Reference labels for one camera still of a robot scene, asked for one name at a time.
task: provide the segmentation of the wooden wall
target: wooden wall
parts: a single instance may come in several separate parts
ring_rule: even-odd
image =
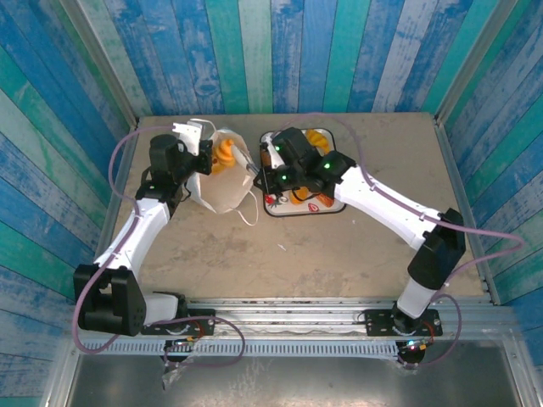
[[[477,226],[526,246],[490,261],[543,365],[543,1],[519,0],[446,121]],[[510,247],[485,237],[487,253]]]
[[[497,0],[79,0],[137,116],[434,113]]]
[[[0,405],[39,403],[128,125],[59,0],[0,2]]]

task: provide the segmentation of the white paper bag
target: white paper bag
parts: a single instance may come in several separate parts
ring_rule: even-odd
[[[231,138],[234,145],[250,158],[247,144],[234,131],[229,129],[214,131],[210,140],[213,140],[213,147],[216,147],[227,138]],[[190,191],[190,198],[193,201],[216,214],[225,214],[231,210],[236,210],[248,193],[253,195],[256,201],[255,195],[250,191],[254,178],[254,174],[247,171],[242,165],[236,164],[233,167],[224,169],[219,174],[209,176],[198,173],[193,174],[187,181],[187,190]]]

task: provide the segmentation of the concrete floor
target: concrete floor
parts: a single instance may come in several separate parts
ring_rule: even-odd
[[[428,114],[342,114],[354,126],[367,152],[370,173],[398,192],[428,207],[457,208],[449,176]],[[292,119],[288,114],[199,116],[217,128],[242,135],[255,162],[260,136]],[[186,122],[188,116],[147,117],[140,128]],[[355,156],[355,144],[341,125],[309,118],[298,127],[323,127],[337,149]],[[148,144],[161,131],[139,138],[126,192],[133,195],[148,166]],[[190,298],[234,297],[397,297],[414,251],[392,231],[348,207],[335,215],[272,218],[262,210],[255,227],[236,213],[215,215],[192,201],[182,203],[149,250],[140,272],[147,290],[184,293]],[[239,207],[249,220],[255,204]],[[126,221],[123,203],[117,223]],[[461,262],[471,258],[467,253]],[[475,269],[457,277],[450,293],[482,294]]]

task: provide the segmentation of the red object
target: red object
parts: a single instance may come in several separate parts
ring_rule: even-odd
[[[265,195],[264,200],[268,205],[273,205],[275,203],[275,198],[272,195]]]
[[[318,206],[316,206],[314,203],[308,203],[307,208],[310,212],[318,212],[320,209]]]

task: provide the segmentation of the metal sheet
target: metal sheet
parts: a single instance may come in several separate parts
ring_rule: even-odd
[[[447,345],[436,344],[433,355]],[[81,357],[69,405],[521,405],[504,354],[493,343],[461,343],[443,363],[419,371],[381,360],[244,358],[224,369],[188,369],[166,392],[162,371],[158,357]]]

